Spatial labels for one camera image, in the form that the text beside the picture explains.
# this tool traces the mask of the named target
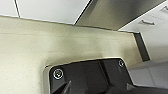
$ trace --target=white cabinet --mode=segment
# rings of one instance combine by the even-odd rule
[[[89,0],[17,0],[20,17],[75,24]]]
[[[150,29],[155,28],[156,26],[160,25],[165,20],[159,19],[147,14],[144,14],[137,19],[133,20],[132,22],[128,23],[127,25],[123,26],[119,29],[119,31],[132,31],[132,32],[143,32],[143,29]]]
[[[168,7],[168,1],[163,2],[154,9],[148,11],[146,14],[159,19],[168,20],[168,10],[164,8],[165,6]]]
[[[0,15],[18,17],[14,0],[0,0]]]

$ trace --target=metal screw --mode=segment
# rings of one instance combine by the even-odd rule
[[[124,67],[124,62],[122,60],[119,61],[120,67]]]
[[[53,73],[55,79],[61,79],[63,77],[63,71],[61,69],[56,69]]]

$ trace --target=cabinet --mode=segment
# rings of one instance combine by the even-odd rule
[[[20,17],[75,24],[89,0],[17,0]]]
[[[0,15],[18,17],[14,0],[0,0]]]

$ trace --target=black plastic part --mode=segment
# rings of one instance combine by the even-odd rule
[[[167,89],[134,86],[120,58],[88,60],[53,67],[49,72],[51,94],[168,94]],[[53,72],[63,71],[56,79]]]

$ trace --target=black object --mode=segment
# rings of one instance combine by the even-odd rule
[[[55,78],[55,70],[62,70],[62,73],[58,72],[63,74],[60,79]],[[120,58],[54,66],[49,72],[49,80],[51,94],[168,94],[167,89],[134,86]]]
[[[149,61],[150,57],[146,49],[141,33],[134,33],[134,37],[143,61]]]

